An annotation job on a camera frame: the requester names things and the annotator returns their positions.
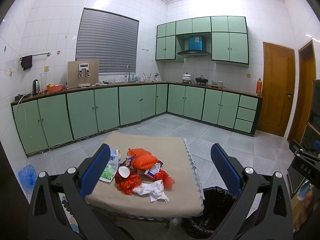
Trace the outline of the green white plastic bag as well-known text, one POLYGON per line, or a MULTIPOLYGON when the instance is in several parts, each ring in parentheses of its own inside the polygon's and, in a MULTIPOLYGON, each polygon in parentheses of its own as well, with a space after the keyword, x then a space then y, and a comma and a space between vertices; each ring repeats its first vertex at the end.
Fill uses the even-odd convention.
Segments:
POLYGON ((119 162, 121 159, 120 150, 111 150, 110 160, 104 168, 99 180, 110 183, 118 170, 119 162))

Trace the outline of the red plastic wrapper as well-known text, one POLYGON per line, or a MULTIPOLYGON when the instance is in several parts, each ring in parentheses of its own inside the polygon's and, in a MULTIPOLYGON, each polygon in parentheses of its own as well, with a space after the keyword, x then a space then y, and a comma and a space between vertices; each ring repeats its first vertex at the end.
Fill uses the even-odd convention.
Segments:
POLYGON ((139 174, 131 174, 118 184, 117 190, 122 191, 125 195, 130 195, 133 193, 133 189, 140 186, 141 183, 139 174))

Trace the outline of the orange foam net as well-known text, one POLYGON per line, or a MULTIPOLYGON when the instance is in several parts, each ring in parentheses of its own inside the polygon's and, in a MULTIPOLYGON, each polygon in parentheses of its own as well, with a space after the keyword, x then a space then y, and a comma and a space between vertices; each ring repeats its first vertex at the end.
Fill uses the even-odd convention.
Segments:
POLYGON ((135 157, 135 158, 138 158, 144 155, 152 155, 151 152, 146 151, 143 148, 129 148, 127 153, 130 157, 135 157))
POLYGON ((134 158, 132 166, 138 170, 148 170, 157 163, 158 159, 152 155, 141 155, 134 158))

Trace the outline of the white tissue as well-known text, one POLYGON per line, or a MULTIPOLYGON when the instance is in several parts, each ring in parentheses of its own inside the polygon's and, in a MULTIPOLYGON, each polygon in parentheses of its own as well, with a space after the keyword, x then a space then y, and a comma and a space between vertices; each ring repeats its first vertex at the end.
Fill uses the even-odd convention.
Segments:
POLYGON ((136 193, 140 196, 148 195, 150 202, 156 202, 158 200, 163 200, 165 203, 169 202, 169 198, 164 193, 164 184, 163 180, 157 180, 153 183, 141 183, 139 186, 132 189, 133 193, 136 193))

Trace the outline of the blue red snack wrapper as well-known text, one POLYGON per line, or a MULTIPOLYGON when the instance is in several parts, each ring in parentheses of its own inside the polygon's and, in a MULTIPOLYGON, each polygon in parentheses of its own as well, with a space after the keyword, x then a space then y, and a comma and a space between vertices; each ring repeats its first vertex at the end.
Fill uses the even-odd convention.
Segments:
POLYGON ((124 162, 119 164, 119 167, 120 166, 126 166, 126 167, 128 167, 130 169, 131 173, 142 174, 142 175, 145 175, 145 176, 147 176, 148 178, 150 178, 152 180, 155 180, 154 175, 156 173, 158 173, 159 170, 163 166, 163 162, 158 160, 157 163, 155 165, 153 165, 152 168, 150 168, 148 170, 138 170, 138 169, 136 169, 136 168, 134 168, 132 166, 133 161, 134 161, 134 157, 127 157, 124 162))

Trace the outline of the red plastic bag piece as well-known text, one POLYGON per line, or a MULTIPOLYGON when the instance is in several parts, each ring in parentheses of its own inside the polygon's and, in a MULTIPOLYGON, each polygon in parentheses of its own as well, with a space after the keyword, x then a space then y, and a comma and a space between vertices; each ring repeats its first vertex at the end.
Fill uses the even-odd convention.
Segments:
POLYGON ((162 180, 164 187, 171 189, 175 184, 175 181, 172 177, 170 177, 167 172, 160 169, 158 173, 154 175, 155 180, 162 180))

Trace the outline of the dark glass cabinet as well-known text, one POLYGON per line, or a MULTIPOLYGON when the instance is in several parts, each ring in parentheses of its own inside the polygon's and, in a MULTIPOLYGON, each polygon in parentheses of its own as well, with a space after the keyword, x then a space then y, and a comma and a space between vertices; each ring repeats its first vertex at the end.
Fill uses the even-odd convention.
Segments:
POLYGON ((319 145, 314 147, 315 143, 319 142, 319 111, 320 111, 320 86, 319 80, 313 81, 313 96, 311 103, 311 110, 304 135, 301 140, 301 145, 304 149, 314 154, 319 155, 319 145))

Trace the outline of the orange thermos flask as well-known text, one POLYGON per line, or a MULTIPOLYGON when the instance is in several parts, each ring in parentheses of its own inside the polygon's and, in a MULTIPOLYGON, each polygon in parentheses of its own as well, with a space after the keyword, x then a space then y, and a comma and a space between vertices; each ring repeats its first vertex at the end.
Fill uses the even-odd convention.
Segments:
POLYGON ((262 80, 261 79, 258 79, 257 81, 257 86, 256 86, 256 94, 258 96, 261 96, 261 90, 262 90, 262 80))

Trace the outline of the orange plastic basket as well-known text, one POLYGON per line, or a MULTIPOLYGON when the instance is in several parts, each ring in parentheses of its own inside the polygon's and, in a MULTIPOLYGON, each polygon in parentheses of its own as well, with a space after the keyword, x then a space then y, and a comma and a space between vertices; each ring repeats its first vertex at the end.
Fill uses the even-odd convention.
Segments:
POLYGON ((57 85, 48 84, 47 85, 47 92, 49 94, 58 93, 58 92, 62 91, 63 89, 64 89, 64 85, 62 85, 62 84, 57 84, 57 85))

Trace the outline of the steel electric kettle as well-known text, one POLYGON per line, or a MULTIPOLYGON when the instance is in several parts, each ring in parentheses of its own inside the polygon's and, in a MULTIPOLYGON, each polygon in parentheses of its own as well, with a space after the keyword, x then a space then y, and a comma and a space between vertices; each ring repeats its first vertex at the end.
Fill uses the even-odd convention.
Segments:
POLYGON ((40 82, 38 79, 35 79, 32 84, 32 93, 33 95, 39 95, 41 93, 40 82))

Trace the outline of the brown water dispenser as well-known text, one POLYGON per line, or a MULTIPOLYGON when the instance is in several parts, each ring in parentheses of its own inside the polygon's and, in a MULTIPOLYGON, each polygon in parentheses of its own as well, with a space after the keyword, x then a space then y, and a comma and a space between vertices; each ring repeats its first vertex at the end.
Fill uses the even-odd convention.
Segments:
POLYGON ((67 64, 68 88, 87 87, 99 82, 99 61, 69 61, 67 64))

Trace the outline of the white cooking pot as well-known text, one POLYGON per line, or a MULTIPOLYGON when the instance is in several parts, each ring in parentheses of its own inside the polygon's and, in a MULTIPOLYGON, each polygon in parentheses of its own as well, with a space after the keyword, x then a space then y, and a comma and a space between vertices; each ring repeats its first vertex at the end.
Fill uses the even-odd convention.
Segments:
POLYGON ((188 74, 188 73, 184 73, 184 74, 182 75, 182 82, 183 82, 183 83, 192 84, 191 75, 188 74))

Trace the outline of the chrome sink faucet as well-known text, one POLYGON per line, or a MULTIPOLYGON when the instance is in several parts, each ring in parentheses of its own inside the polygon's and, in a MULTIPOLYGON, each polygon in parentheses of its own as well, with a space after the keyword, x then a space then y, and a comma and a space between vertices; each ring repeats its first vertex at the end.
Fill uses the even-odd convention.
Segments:
POLYGON ((128 82, 128 83, 131 82, 131 67, 129 64, 126 67, 125 78, 126 78, 126 82, 128 82))

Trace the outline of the grey window blind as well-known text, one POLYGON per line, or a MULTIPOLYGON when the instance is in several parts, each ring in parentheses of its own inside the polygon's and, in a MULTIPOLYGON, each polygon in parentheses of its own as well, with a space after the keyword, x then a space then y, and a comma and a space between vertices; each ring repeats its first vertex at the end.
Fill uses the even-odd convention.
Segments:
POLYGON ((98 60, 99 74, 135 73, 139 21, 112 12, 85 8, 75 59, 98 60))

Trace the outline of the dark towel on rail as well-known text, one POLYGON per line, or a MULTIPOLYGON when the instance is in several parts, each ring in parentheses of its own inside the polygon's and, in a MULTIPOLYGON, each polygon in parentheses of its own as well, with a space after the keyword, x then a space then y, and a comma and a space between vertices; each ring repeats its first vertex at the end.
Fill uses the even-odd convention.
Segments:
POLYGON ((28 55, 21 57, 21 67, 24 71, 30 69, 33 66, 33 56, 28 55))

